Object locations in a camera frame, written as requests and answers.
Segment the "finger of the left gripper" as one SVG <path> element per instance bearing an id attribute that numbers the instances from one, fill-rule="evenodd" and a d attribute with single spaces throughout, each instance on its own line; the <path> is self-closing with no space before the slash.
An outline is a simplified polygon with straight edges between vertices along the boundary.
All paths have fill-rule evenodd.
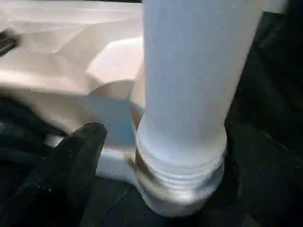
<path id="1" fill-rule="evenodd" d="M 18 47 L 20 44 L 20 38 L 12 31 L 5 29 L 0 32 L 0 54 L 5 55 L 9 51 Z"/>

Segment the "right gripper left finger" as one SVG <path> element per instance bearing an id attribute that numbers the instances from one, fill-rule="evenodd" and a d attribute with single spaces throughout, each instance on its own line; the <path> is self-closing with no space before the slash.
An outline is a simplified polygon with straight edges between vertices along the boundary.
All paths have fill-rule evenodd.
<path id="1" fill-rule="evenodd" d="M 90 122 L 38 164 L 0 212 L 2 227 L 78 227 L 89 200 L 107 130 Z"/>

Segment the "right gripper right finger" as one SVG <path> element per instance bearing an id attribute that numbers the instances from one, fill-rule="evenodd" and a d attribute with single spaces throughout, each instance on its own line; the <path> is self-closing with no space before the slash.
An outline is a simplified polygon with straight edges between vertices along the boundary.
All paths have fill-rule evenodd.
<path id="1" fill-rule="evenodd" d="M 303 225 L 303 160 L 249 124 L 227 125 L 238 196 L 262 227 Z"/>

